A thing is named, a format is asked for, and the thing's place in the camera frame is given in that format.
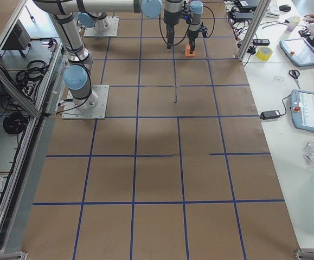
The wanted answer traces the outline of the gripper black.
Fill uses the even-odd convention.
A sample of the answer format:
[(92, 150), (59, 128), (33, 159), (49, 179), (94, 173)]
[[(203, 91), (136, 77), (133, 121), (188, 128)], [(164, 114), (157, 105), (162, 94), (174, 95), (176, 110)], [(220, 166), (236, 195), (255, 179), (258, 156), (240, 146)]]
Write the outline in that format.
[(195, 51), (195, 39), (196, 37), (194, 35), (188, 35), (190, 54), (193, 54)]
[(172, 48), (172, 44), (174, 43), (175, 29), (174, 26), (166, 25), (166, 37), (167, 37), (167, 49)]

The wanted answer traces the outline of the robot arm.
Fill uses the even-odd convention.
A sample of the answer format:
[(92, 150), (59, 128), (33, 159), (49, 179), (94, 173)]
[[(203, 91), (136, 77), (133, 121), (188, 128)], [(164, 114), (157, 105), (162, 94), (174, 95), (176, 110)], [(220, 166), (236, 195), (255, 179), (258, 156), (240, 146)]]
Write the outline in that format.
[[(184, 38), (188, 39), (185, 47), (185, 55), (192, 57), (195, 55), (195, 40), (201, 33), (204, 38), (207, 37), (208, 28), (203, 25), (202, 14), (205, 7), (201, 1), (141, 1), (137, 3), (142, 13), (148, 18), (158, 18), (158, 22), (164, 22), (166, 25), (166, 35), (162, 36), (168, 49), (176, 46), (174, 42), (175, 26), (181, 19), (188, 25)], [(78, 14), (80, 23), (86, 28), (93, 28), (95, 31), (104, 32), (111, 26), (105, 12), (86, 12), (80, 11)]]
[(94, 24), (105, 20), (109, 12), (142, 13), (148, 18), (163, 14), (166, 30), (171, 32), (180, 20), (182, 1), (35, 1), (37, 7), (50, 15), (65, 46), (69, 67), (63, 79), (80, 112), (92, 111), (99, 97), (91, 83), (92, 55), (85, 48), (73, 14), (84, 15)]

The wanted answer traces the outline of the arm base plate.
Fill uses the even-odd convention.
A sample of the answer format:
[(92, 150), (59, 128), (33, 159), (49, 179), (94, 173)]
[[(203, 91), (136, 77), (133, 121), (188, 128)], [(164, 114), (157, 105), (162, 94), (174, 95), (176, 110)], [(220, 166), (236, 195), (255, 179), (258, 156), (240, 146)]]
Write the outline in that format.
[(86, 103), (80, 107), (79, 100), (66, 102), (64, 106), (65, 112), (61, 117), (64, 120), (92, 120), (104, 119), (106, 114), (106, 107), (109, 94), (109, 85), (95, 84), (92, 86), (92, 94)]
[(87, 38), (106, 38), (116, 37), (118, 32), (119, 17), (107, 16), (97, 20), (93, 27), (86, 27), (84, 37)]

